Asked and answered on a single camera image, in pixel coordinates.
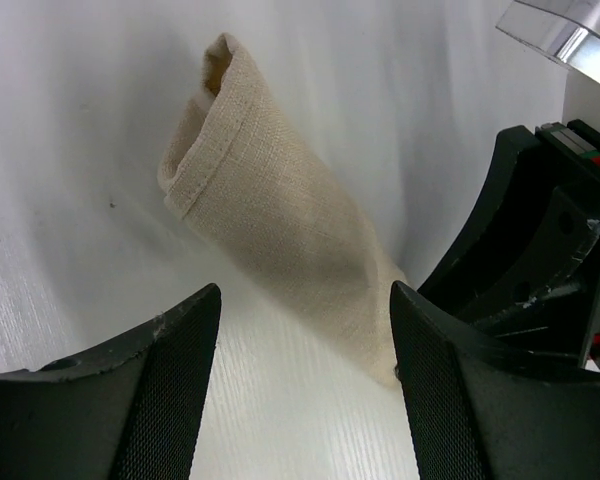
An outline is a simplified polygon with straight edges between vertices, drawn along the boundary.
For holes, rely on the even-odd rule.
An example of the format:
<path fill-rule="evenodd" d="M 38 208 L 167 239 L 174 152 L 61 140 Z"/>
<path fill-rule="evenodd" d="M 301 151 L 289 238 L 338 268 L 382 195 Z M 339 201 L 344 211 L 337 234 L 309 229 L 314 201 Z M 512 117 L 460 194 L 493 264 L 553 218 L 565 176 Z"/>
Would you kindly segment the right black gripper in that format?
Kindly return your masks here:
<path fill-rule="evenodd" d="M 418 293 L 511 346 L 600 370 L 600 133 L 499 132 L 478 199 Z"/>

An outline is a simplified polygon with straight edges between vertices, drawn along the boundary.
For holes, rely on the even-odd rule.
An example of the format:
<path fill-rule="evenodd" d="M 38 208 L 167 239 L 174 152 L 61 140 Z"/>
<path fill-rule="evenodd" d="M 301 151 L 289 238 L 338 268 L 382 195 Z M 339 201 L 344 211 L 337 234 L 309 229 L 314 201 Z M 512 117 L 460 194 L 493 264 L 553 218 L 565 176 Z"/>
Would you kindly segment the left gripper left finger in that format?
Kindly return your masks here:
<path fill-rule="evenodd" d="M 208 285 L 37 371 L 0 374 L 0 479 L 186 479 L 219 330 Z"/>

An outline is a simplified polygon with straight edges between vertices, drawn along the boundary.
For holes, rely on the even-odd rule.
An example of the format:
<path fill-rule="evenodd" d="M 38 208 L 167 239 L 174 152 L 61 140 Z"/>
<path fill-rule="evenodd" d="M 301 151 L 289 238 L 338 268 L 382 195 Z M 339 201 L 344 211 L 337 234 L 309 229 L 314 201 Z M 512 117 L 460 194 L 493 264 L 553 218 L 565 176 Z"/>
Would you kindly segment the beige cloth napkin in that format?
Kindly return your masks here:
<path fill-rule="evenodd" d="M 389 297 L 403 272 L 235 37 L 206 50 L 157 179 L 179 220 L 371 378 L 397 385 Z"/>

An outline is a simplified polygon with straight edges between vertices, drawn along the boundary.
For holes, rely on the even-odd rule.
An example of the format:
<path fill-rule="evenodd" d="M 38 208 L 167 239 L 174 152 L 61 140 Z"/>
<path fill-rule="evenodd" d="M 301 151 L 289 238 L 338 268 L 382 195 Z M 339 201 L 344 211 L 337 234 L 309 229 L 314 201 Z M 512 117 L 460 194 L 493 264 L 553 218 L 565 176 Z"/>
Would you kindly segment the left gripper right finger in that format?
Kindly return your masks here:
<path fill-rule="evenodd" d="M 397 281 L 390 319 L 422 479 L 600 479 L 600 373 L 516 349 Z"/>

